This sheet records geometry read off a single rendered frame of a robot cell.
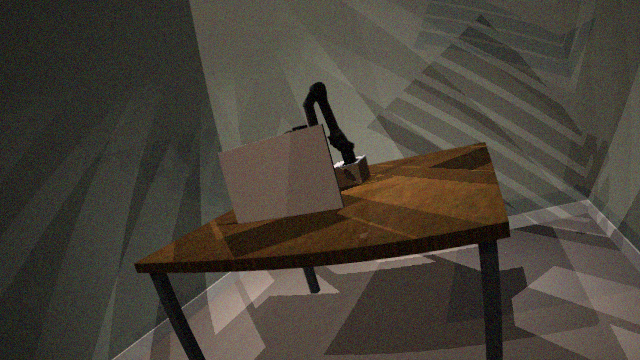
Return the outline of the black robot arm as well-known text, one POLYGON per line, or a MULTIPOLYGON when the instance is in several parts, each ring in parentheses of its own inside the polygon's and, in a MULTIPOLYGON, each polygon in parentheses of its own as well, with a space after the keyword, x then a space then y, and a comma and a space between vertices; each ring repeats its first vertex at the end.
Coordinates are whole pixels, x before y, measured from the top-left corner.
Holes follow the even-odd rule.
POLYGON ((322 82, 316 82, 310 86, 309 93, 302 104, 309 127, 319 125, 313 106, 315 101, 317 101, 317 103, 319 104, 319 107, 329 128, 330 136, 327 137, 330 141, 330 145, 332 145, 334 148, 337 148, 338 151, 341 151, 344 160, 343 166, 357 162, 359 158, 356 159, 353 150, 353 148, 355 148, 355 143, 349 141, 344 133, 340 130, 327 99, 326 87, 322 82))

